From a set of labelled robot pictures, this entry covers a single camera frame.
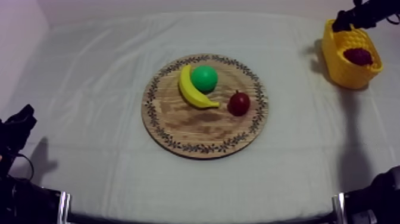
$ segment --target plastic basket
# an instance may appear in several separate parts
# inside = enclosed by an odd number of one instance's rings
[[[351,31],[334,33],[332,24],[335,20],[327,20],[325,24],[324,38],[322,39],[322,50],[329,75],[338,85],[349,88],[359,89],[382,71],[383,65],[380,61],[368,34],[361,29],[352,27]],[[347,60],[343,53],[351,48],[364,48],[371,53],[373,64],[358,66]]]

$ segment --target round wooden tray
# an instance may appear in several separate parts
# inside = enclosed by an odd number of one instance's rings
[[[218,84],[208,94],[219,108],[197,109],[180,94],[178,78],[184,65],[216,69]],[[242,117],[227,110],[236,90],[249,95],[251,105]],[[195,54],[164,66],[149,82],[142,100],[142,118],[150,135],[165,149],[197,159],[220,158],[250,144],[265,125],[268,98],[256,74],[237,60],[215,54]]]

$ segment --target decorative leaf border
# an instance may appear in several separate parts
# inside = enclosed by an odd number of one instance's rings
[[[171,134],[165,132],[165,129],[160,126],[159,118],[157,117],[157,112],[155,106],[153,104],[153,100],[155,99],[155,94],[158,90],[158,83],[160,79],[169,73],[176,71],[181,68],[183,65],[187,65],[190,63],[198,63],[200,61],[213,60],[218,61],[223,64],[227,64],[230,66],[236,66],[237,69],[242,70],[243,74],[250,77],[254,82],[254,89],[256,92],[256,101],[258,103],[258,107],[256,108],[256,115],[252,118],[252,124],[248,128],[248,132],[238,133],[233,138],[228,138],[224,140],[220,145],[204,145],[204,144],[181,144],[181,142],[177,142]],[[150,125],[155,128],[156,134],[164,141],[164,143],[168,147],[179,148],[184,152],[196,152],[196,153],[214,153],[214,152],[224,152],[226,153],[229,148],[236,146],[240,141],[245,141],[250,134],[256,134],[256,132],[260,129],[260,124],[263,123],[263,120],[266,119],[264,116],[264,110],[267,110],[267,101],[265,100],[265,95],[263,93],[263,85],[260,83],[259,78],[256,74],[250,71],[247,66],[238,62],[235,59],[227,58],[220,55],[201,55],[201,56],[193,56],[188,57],[183,60],[177,60],[175,63],[169,65],[167,68],[161,69],[160,72],[151,80],[151,85],[146,93],[148,100],[145,103],[145,107],[147,110],[147,115],[150,118]]]

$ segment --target yellow banana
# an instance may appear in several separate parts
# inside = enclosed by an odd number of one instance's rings
[[[185,99],[198,108],[219,107],[219,102],[210,101],[206,95],[196,89],[190,80],[190,64],[184,66],[180,72],[179,89]]]

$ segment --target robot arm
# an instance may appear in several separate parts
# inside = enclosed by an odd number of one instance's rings
[[[392,24],[400,24],[400,0],[354,0],[355,7],[349,11],[339,11],[337,19],[332,25],[334,32],[351,30],[350,24],[355,28],[372,28],[376,23],[387,19]],[[388,19],[396,15],[399,21]]]

